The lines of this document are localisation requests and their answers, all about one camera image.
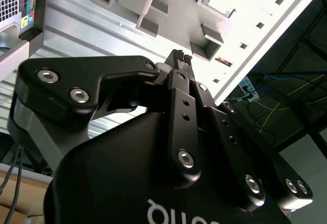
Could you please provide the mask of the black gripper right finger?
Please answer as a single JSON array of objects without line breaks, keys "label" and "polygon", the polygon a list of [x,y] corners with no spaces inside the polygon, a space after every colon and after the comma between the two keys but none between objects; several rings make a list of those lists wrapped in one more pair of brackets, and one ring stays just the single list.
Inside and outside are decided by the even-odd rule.
[{"label": "black gripper right finger", "polygon": [[210,136],[209,161],[218,159],[222,164],[218,178],[227,178],[226,197],[247,211],[263,206],[269,197],[283,210],[311,204],[312,190],[286,160],[231,103],[216,106],[209,90],[195,81],[191,59],[184,55],[184,70],[191,79],[197,115]]}]

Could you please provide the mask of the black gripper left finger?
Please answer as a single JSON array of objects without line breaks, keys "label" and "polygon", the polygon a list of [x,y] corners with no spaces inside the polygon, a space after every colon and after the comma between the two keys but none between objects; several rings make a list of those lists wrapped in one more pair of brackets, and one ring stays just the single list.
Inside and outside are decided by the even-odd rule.
[{"label": "black gripper left finger", "polygon": [[201,174],[191,59],[173,50],[158,64],[143,56],[24,61],[14,122],[51,169],[188,187]]}]

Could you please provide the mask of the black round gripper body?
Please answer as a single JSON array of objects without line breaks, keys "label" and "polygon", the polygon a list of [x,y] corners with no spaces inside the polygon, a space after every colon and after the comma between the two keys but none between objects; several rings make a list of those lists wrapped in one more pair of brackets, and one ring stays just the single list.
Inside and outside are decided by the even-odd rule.
[{"label": "black round gripper body", "polygon": [[44,198],[46,223],[289,223],[270,196],[242,209],[217,134],[199,132],[200,178],[187,188],[167,162],[166,117],[144,114],[70,151]]}]

